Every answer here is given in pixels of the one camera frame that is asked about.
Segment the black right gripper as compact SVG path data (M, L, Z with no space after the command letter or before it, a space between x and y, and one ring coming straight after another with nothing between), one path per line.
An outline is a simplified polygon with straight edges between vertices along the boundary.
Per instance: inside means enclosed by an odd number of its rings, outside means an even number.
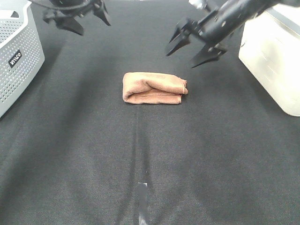
M192 68L218 61L227 52L222 41L243 23L244 13L240 9L214 9L199 21L184 18L176 25L175 32L165 48L166 56L190 44L189 36L195 35L205 46L192 58Z

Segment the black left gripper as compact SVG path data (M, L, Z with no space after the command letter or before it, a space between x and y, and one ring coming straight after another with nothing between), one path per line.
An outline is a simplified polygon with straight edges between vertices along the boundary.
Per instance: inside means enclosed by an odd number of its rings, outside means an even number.
M84 17L90 11L100 18L107 26L111 26L111 18L103 0L50 0L51 6L43 15L43 20L49 23L55 20L56 27L78 35L84 35L82 25L74 19Z

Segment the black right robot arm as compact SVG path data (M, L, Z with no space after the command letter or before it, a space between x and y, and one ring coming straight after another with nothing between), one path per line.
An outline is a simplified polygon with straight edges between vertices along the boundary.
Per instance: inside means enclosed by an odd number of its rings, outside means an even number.
M196 9L204 10L207 15L196 21L184 18L176 24L175 32L165 48L167 56L190 44L190 35L205 43L204 47L192 60L192 67L217 61L227 52L222 41L231 37L235 30L246 21L253 19L265 10L277 4L299 7L298 0L228 0L219 6L214 0L190 0Z

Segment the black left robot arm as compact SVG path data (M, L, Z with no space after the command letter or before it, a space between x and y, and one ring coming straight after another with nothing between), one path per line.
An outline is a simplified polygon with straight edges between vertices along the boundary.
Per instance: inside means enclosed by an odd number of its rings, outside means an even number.
M43 21L46 23L54 21L60 30L82 36L84 28L75 18L83 18L90 12L107 26L111 26L111 18L103 0L33 0L32 3L46 8L43 12Z

